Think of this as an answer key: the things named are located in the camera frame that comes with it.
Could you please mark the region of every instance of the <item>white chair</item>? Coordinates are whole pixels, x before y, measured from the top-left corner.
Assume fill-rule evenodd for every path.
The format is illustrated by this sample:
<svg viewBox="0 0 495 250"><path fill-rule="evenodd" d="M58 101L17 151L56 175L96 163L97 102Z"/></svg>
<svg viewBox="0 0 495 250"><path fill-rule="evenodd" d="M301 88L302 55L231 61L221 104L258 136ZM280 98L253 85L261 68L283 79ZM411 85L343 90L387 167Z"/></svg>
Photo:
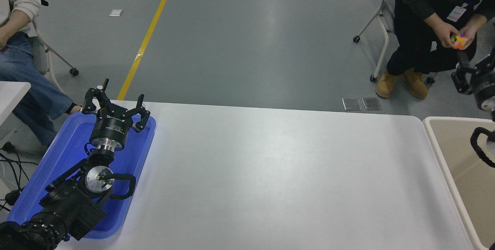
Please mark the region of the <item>white chair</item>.
<svg viewBox="0 0 495 250"><path fill-rule="evenodd" d="M380 54L380 58L378 59L378 63L376 65L375 72L371 74L370 81L376 82L378 79L378 73L380 72L380 68L382 66L383 57L385 56L385 52L387 51L387 47L389 46L389 33L394 33L394 7L389 4L389 2L393 2L394 0L382 0L380 6L375 10L373 15L371 15L370 19L366 22L365 26L359 31L359 33L353 38L355 43L361 40L361 34L368 28L369 24L373 21L373 19L377 19L380 28L382 29L383 36L385 38L385 44L383 45L382 53Z"/></svg>
<svg viewBox="0 0 495 250"><path fill-rule="evenodd" d="M45 0L41 0L42 5L48 6L48 2ZM32 58L34 61L34 65L36 67L36 70L42 74L45 75L47 72L51 72L50 75L50 80L51 82L60 90L63 92L62 88L58 84L55 74L54 74L54 69L53 69L53 62L52 62L52 57L51 54L55 54L58 56L62 61L64 61L67 65L69 65L70 70L69 73L73 75L74 77L79 74L79 70L77 70L76 67L73 67L65 58L60 56L52 47L48 45L48 43L43 39L41 36L41 33L39 32L38 26L36 24L36 19L33 19L32 21L32 27L36 31L36 36L30 36L29 37L29 42L32 47Z"/></svg>

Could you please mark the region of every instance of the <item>hand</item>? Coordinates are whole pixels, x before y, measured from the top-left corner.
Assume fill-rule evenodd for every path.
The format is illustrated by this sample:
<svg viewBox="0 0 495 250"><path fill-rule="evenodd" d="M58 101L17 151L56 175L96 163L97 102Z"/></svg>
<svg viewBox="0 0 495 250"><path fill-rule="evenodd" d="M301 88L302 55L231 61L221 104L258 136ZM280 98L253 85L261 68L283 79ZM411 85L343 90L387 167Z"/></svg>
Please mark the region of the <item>hand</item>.
<svg viewBox="0 0 495 250"><path fill-rule="evenodd" d="M454 28L451 24L447 24L442 21L432 27L435 35L437 35L438 39L442 43L442 46L447 49L455 49L454 45L451 41L452 33L458 36L461 36L461 33Z"/></svg>
<svg viewBox="0 0 495 250"><path fill-rule="evenodd" d="M463 28L461 28L459 33L467 37L466 45L460 48L460 50L465 50L467 47L469 47L469 45L471 45L472 41L474 40L474 37L476 36L476 28L472 26L464 26Z"/></svg>

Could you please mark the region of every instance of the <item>boot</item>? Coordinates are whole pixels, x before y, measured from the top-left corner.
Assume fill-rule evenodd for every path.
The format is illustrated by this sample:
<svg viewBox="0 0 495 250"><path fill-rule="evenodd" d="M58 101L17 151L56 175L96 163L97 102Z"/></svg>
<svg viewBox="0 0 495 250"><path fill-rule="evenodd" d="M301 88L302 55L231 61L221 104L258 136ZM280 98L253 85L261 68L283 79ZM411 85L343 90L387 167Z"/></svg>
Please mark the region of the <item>boot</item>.
<svg viewBox="0 0 495 250"><path fill-rule="evenodd" d="M404 80L409 86L409 91L412 95L419 99L425 99L428 95L428 88L426 88L423 82L423 73L414 72L414 68L411 68L404 72Z"/></svg>
<svg viewBox="0 0 495 250"><path fill-rule="evenodd" d="M394 85L399 77L399 75L391 75L388 70L385 70L376 85L376 94L382 98L389 98L392 95L392 90L394 90Z"/></svg>

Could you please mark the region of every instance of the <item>person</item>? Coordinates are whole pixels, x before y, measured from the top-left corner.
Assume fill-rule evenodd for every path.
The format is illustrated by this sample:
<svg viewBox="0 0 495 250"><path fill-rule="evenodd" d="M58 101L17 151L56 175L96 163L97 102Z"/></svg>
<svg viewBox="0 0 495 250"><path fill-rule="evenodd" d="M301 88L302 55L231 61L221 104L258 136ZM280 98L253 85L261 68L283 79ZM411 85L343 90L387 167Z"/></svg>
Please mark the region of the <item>person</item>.
<svg viewBox="0 0 495 250"><path fill-rule="evenodd" d="M51 120L81 107L35 69L27 33L40 5L40 0L0 0L0 80L31 84L13 113L47 146L56 135Z"/></svg>
<svg viewBox="0 0 495 250"><path fill-rule="evenodd" d="M452 70L457 49L451 36L467 37L463 50L471 60L476 53L477 31L495 15L495 0L395 0L394 29L398 49L376 85L376 94L389 98L403 77L411 93L424 99L428 89L422 75ZM432 41L437 49L431 51Z"/></svg>

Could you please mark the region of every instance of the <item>jeans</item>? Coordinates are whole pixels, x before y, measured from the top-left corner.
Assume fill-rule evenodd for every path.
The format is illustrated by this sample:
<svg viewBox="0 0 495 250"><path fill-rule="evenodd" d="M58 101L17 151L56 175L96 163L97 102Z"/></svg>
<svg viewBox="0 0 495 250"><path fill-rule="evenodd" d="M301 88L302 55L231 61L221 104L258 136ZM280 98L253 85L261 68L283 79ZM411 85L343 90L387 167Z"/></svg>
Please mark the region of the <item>jeans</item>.
<svg viewBox="0 0 495 250"><path fill-rule="evenodd" d="M474 10L468 7L461 19L457 22L447 20L447 16L454 9L454 5L445 2L435 11L445 22L452 24L458 30L463 28ZM403 0L396 0L394 29L399 42L398 49L392 54L387 63L387 71L392 75L400 75L410 68L415 72L430 73L452 70L456 68L456 49L446 49L442 47L440 40L434 31L419 17L417 17L410 7L403 3ZM476 39L467 47L464 52L471 60L476 53ZM431 42L437 43L437 49L430 52Z"/></svg>
<svg viewBox="0 0 495 250"><path fill-rule="evenodd" d="M51 144L56 135L51 120L66 112L73 100L35 69L31 45L25 33L16 33L0 50L0 80L31 84L13 113L28 125L41 144Z"/></svg>

